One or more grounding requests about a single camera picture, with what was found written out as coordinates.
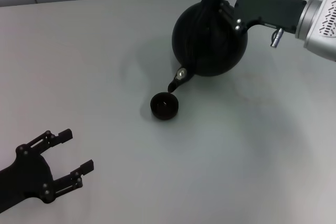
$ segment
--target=gray table surface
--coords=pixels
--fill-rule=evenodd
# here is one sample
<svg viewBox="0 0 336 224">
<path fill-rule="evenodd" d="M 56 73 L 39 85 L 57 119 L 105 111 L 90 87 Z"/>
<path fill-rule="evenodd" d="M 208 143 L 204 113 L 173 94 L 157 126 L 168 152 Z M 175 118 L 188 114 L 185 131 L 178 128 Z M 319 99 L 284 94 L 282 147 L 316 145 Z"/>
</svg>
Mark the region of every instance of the gray table surface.
<svg viewBox="0 0 336 224">
<path fill-rule="evenodd" d="M 29 199 L 1 224 L 335 224 L 336 64 L 256 26 L 241 62 L 151 97 L 178 67 L 171 33 L 200 0 L 87 0 L 0 8 L 0 169 L 51 130 L 54 178 L 93 159 L 84 187 Z"/>
</svg>

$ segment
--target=screw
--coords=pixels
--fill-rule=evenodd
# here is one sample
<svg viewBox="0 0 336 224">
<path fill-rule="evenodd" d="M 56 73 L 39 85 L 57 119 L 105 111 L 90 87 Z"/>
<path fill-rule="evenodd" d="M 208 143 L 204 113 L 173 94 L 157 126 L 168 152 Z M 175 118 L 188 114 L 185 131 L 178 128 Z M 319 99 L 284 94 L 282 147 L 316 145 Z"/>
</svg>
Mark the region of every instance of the screw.
<svg viewBox="0 0 336 224">
<path fill-rule="evenodd" d="M 186 75 L 187 75 L 187 70 L 185 68 L 181 68 L 177 71 L 176 79 L 182 80 L 186 77 Z"/>
</svg>

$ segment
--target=teapot spout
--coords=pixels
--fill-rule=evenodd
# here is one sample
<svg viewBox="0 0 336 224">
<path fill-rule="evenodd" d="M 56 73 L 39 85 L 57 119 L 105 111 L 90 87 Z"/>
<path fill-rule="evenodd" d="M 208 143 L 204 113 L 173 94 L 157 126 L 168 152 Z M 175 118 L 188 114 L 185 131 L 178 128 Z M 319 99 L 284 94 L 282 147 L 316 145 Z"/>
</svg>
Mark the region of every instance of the teapot spout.
<svg viewBox="0 0 336 224">
<path fill-rule="evenodd" d="M 191 68 L 180 67 L 173 81 L 168 85 L 168 92 L 174 92 L 180 85 L 186 83 L 194 76 L 194 72 L 191 71 Z"/>
</svg>

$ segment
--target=small black bowl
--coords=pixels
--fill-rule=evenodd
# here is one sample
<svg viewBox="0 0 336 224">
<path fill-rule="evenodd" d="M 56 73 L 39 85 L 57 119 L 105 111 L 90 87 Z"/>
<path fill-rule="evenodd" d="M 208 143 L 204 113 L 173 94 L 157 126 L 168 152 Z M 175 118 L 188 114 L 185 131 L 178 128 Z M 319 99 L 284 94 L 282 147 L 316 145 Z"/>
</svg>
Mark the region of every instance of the small black bowl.
<svg viewBox="0 0 336 224">
<path fill-rule="evenodd" d="M 179 101 L 168 92 L 158 93 L 151 100 L 151 110 L 153 115 L 160 120 L 169 120 L 176 116 Z"/>
</svg>

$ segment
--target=ventilation slot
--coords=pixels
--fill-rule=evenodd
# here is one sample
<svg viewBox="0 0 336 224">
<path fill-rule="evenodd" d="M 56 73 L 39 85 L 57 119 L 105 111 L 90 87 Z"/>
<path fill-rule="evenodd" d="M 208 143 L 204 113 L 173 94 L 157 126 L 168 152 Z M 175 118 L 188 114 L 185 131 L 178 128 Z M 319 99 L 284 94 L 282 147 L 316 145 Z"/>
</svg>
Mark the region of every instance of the ventilation slot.
<svg viewBox="0 0 336 224">
<path fill-rule="evenodd" d="M 325 15 L 325 21 L 319 29 L 320 34 L 325 36 L 336 37 L 336 0 L 329 4 L 327 14 Z"/>
</svg>

